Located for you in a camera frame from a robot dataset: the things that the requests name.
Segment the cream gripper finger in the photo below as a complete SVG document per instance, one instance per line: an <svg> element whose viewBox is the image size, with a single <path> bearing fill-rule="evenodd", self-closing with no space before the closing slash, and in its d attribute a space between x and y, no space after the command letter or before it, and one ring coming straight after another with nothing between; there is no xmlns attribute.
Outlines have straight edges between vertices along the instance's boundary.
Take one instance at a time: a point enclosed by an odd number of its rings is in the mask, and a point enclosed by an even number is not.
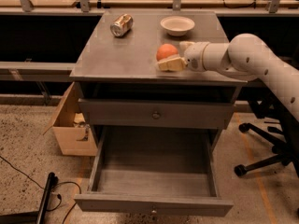
<svg viewBox="0 0 299 224"><path fill-rule="evenodd" d="M186 68L186 63L182 58L176 57L159 61L158 68L161 71L180 72Z"/></svg>
<svg viewBox="0 0 299 224"><path fill-rule="evenodd" d="M194 42L192 41L180 41L179 47L182 51L185 51L188 47L194 45Z"/></svg>

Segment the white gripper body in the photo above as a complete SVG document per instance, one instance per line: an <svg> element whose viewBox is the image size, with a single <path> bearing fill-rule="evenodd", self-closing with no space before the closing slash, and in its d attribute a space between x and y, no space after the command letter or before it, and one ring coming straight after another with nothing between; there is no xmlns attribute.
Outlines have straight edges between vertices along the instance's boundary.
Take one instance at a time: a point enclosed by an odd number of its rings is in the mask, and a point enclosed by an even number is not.
<svg viewBox="0 0 299 224"><path fill-rule="evenodd" d="M208 42L191 43L184 51L184 59L190 70L194 72L205 72L204 51Z"/></svg>

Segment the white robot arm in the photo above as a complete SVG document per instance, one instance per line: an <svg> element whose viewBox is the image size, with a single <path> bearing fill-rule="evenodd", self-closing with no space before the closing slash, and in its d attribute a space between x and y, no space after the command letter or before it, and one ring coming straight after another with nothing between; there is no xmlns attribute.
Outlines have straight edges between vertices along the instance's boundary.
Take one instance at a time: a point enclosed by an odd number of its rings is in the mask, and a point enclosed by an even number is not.
<svg viewBox="0 0 299 224"><path fill-rule="evenodd" d="M156 52L161 71L214 71L239 80L260 79L287 110L299 119L299 70L282 61L256 35L241 34L229 43L182 41Z"/></svg>

